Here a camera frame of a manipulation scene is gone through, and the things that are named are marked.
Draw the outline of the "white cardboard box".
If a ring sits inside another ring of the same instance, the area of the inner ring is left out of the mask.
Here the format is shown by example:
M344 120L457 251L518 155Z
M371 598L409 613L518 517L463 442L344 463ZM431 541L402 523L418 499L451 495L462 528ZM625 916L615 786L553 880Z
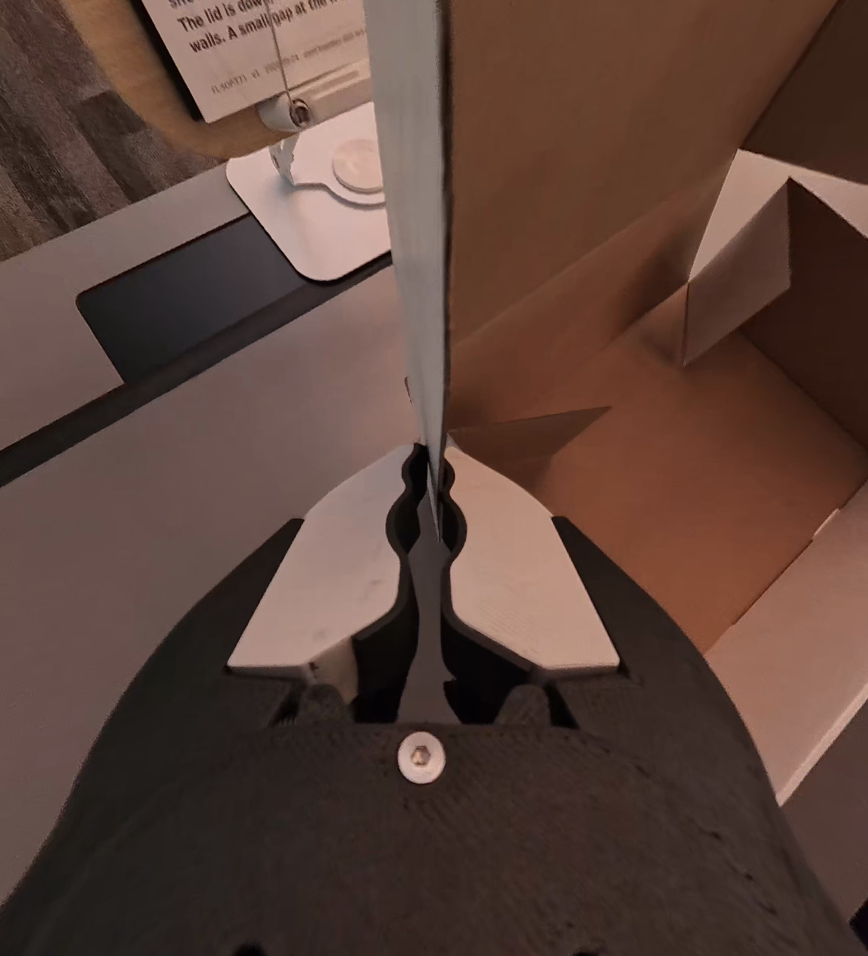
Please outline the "white cardboard box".
M365 2L407 387L712 665L784 803L868 701L868 2Z

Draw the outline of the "printed instruction sheet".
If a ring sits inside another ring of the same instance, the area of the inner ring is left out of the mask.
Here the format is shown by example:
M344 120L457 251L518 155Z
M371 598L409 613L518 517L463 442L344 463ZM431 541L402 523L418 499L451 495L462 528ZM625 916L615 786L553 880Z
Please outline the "printed instruction sheet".
M213 123L367 56L361 1L141 1L189 112Z

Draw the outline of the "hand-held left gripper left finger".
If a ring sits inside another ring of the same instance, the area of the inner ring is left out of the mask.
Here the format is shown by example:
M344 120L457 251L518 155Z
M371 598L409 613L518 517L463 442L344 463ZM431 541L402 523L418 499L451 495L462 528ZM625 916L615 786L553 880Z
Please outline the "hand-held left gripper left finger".
M419 642L409 555L428 454L400 446L317 502L231 652L236 673L399 704Z

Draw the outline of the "black desk recess panel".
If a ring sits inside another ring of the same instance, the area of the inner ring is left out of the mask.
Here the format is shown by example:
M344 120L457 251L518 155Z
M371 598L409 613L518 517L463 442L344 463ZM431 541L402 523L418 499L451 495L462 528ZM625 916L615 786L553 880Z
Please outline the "black desk recess panel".
M81 292L76 305L121 381L137 385L218 338L239 350L391 263L386 253L313 281L245 215Z

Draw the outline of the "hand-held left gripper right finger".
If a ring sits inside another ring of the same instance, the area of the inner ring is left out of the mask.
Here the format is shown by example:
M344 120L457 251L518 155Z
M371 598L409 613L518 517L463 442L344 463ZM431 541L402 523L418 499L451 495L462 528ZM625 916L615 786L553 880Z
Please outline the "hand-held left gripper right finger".
M502 704L515 687L616 673L619 652L551 512L460 448L442 464L449 699Z

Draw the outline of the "wooden table with rounded corner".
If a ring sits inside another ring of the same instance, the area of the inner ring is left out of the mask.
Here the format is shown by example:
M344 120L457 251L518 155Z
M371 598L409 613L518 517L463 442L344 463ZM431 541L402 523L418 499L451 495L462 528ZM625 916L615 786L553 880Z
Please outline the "wooden table with rounded corner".
M284 139L254 106L214 123L195 119L157 51L154 32L130 1L63 1L62 6L112 88L174 146L228 160Z

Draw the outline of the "white sign stand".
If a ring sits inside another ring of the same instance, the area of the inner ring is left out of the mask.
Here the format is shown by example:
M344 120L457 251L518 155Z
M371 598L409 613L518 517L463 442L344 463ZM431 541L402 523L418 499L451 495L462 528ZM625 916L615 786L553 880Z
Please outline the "white sign stand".
M372 102L231 159L225 175L309 280L343 278L390 251Z

